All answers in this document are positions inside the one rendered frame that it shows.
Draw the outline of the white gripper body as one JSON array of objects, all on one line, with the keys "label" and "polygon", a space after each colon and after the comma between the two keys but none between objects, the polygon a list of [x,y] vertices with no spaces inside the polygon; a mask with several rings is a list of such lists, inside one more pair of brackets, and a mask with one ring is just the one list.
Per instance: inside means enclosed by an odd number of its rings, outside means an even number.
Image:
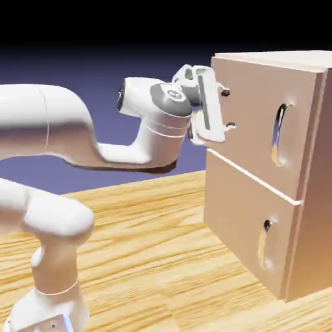
[{"label": "white gripper body", "polygon": [[194,145],[206,145],[209,141],[223,143],[225,126],[219,101],[219,89],[222,86],[217,82],[212,68],[196,65],[193,69],[198,79],[202,106],[191,118],[191,142]]}]

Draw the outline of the light wood cabinet door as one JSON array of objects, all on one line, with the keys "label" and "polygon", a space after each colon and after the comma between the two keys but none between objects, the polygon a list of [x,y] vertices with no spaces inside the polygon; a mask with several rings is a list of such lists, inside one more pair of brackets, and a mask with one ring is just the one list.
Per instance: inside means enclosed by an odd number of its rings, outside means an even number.
[{"label": "light wood cabinet door", "polygon": [[[277,298],[285,298],[291,227],[299,201],[207,151],[204,222],[242,264]],[[257,260],[259,232],[266,219],[278,221],[270,229],[266,255],[273,263],[263,270]]]},{"label": "light wood cabinet door", "polygon": [[[327,69],[221,57],[212,58],[211,65],[217,80],[230,89],[229,96],[220,98],[223,121],[236,124],[236,129],[226,133],[225,143],[214,143],[212,149],[299,200],[307,130]],[[285,164],[277,167],[271,159],[272,133],[283,103],[294,107],[283,118],[279,155]]]}]

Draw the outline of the light wood cabinet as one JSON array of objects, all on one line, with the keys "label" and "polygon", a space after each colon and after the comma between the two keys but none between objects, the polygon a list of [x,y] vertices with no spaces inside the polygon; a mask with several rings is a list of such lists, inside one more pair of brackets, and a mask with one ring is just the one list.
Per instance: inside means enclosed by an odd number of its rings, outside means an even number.
[{"label": "light wood cabinet", "polygon": [[278,299],[332,287],[332,51],[218,53],[204,222]]}]

